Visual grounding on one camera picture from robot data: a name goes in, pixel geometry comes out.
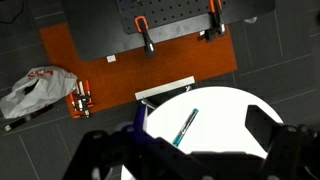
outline pen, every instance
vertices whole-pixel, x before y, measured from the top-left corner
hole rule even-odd
[[[197,113],[199,112],[198,109],[193,109],[190,116],[188,117],[187,121],[184,123],[184,125],[182,126],[182,128],[180,129],[178,135],[176,136],[176,138],[174,138],[173,140],[173,145],[178,147],[183,136],[186,134],[189,126],[191,125],[192,121],[194,120],[194,118],[196,117]]]

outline white round table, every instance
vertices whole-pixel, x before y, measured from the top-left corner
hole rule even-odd
[[[154,138],[172,143],[196,108],[199,112],[178,147],[184,153],[242,151],[265,158],[267,153],[245,127],[248,105],[258,105],[276,122],[282,122],[266,102],[253,94],[228,87],[207,87],[183,93],[159,106],[145,121],[145,130]],[[121,179],[134,179],[124,166]]]

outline orange board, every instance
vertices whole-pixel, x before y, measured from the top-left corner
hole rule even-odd
[[[135,101],[135,93],[194,76],[196,81],[237,69],[229,31],[211,43],[192,34],[155,45],[156,56],[148,59],[143,48],[91,62],[80,60],[67,24],[40,30],[50,62],[89,80],[94,106],[91,112]],[[73,112],[69,98],[66,98]]]

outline dark floor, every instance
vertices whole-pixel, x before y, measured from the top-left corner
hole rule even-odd
[[[0,24],[0,97],[32,67],[48,65],[38,29],[65,22],[58,0],[0,2],[0,21],[10,20],[25,2],[24,12],[11,25]],[[197,87],[230,86],[267,101],[284,122],[320,129],[320,1],[277,0],[274,13],[255,24],[231,25],[239,70],[197,83]],[[157,103],[177,95],[153,97]],[[61,179],[82,135],[90,130],[112,132],[131,121],[132,102],[72,120],[64,100],[10,134],[0,137],[1,179]],[[0,118],[0,125],[7,121]],[[113,180],[120,179],[120,168]]]

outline white plastic bag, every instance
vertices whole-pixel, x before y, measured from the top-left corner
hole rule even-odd
[[[1,99],[1,111],[6,119],[35,112],[72,92],[76,81],[76,75],[58,67],[33,68]]]

